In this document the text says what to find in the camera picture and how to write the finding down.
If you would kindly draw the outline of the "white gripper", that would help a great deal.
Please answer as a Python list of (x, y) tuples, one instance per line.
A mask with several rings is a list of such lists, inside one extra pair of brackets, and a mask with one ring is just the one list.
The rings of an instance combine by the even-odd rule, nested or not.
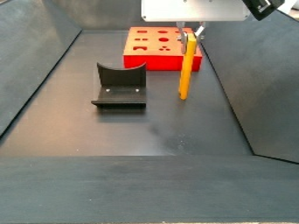
[(243, 21), (250, 10), (242, 0), (142, 0), (142, 18), (147, 22), (178, 22), (182, 53), (187, 49), (185, 22), (202, 22), (194, 33), (197, 40), (205, 39), (203, 31), (210, 21)]

